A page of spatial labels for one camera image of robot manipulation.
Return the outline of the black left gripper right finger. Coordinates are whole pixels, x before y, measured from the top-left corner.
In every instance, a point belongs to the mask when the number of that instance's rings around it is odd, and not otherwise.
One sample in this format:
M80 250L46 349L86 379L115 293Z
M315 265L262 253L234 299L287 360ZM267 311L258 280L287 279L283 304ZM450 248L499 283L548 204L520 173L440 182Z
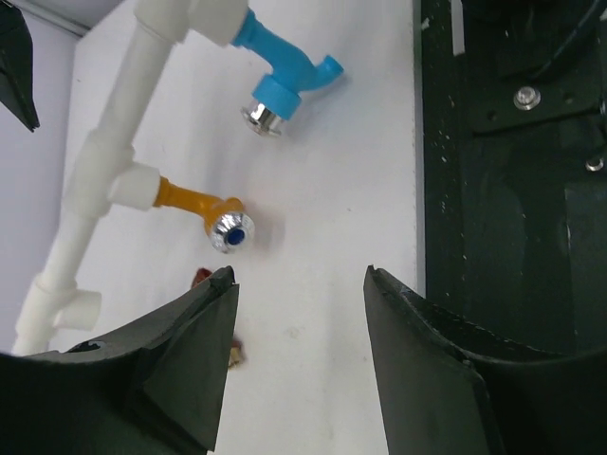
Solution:
M499 337L369 267L364 303L393 454L602 454L606 353Z

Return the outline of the brown water faucet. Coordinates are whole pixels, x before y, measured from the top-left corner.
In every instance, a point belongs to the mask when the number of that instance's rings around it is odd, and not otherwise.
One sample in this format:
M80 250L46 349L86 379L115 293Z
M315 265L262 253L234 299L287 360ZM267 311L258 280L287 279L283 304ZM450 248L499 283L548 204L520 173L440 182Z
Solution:
M212 275L212 271L201 267L198 268L193 276L191 282L191 288L195 288L200 283L205 281L209 276ZM231 347L230 347L230 359L228 369L233 370L240 366L245 361L245 354L243 349L243 342L237 335L233 335Z

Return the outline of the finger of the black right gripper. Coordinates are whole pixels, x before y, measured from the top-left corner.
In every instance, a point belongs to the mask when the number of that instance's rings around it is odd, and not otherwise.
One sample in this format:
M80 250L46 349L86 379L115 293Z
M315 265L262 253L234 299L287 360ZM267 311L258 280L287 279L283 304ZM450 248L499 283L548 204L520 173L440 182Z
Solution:
M16 7L1 8L1 103L29 131L40 127L33 98L33 43Z

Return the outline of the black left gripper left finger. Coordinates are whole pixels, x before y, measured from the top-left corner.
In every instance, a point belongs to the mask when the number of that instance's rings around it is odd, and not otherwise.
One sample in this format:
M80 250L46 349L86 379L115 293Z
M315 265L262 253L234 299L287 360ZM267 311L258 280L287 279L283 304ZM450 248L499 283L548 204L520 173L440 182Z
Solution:
M66 352L1 358L5 454L215 449L239 299L231 267Z

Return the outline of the white PVC pipe frame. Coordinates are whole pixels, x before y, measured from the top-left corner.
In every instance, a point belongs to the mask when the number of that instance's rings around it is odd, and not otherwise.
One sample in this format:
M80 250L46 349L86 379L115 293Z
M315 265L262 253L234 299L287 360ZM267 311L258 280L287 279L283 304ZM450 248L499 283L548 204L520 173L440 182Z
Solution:
M193 29L219 46L236 37L246 1L141 1L137 26L99 125L75 161L62 203L58 232L44 269L23 303L11 352L44 352L62 328L90 331L101 294L78 288L76 275L97 223L113 205L154 207L158 169L135 162L132 142L175 44Z

